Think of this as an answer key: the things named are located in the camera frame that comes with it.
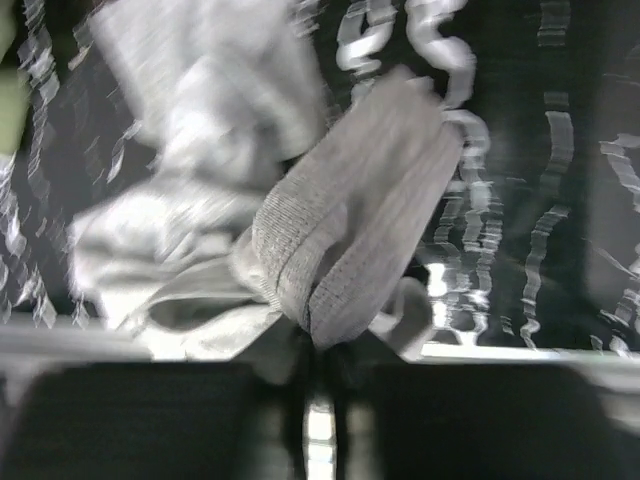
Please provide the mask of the grey tank top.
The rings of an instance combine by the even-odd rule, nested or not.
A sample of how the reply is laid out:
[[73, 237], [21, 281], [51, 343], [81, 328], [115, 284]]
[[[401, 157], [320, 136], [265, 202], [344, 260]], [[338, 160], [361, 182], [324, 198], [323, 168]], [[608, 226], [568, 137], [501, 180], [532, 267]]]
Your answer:
[[356, 338], [405, 276], [461, 157], [396, 68], [333, 126], [290, 1], [109, 1], [89, 19], [153, 174], [77, 215], [76, 289], [170, 359], [227, 360], [284, 317]]

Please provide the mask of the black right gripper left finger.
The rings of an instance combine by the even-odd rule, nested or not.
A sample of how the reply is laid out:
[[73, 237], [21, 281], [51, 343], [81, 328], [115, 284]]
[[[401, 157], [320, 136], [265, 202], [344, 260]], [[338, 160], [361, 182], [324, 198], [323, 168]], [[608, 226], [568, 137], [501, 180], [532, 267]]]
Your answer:
[[5, 479], [303, 479], [309, 343], [270, 329], [228, 361], [129, 342], [1, 344]]

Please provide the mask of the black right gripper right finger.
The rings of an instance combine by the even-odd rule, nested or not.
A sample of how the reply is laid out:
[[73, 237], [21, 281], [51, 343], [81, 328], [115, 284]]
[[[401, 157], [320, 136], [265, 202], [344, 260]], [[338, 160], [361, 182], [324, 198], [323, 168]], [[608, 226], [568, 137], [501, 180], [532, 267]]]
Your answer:
[[329, 353], [341, 479], [635, 479], [639, 362], [373, 334]]

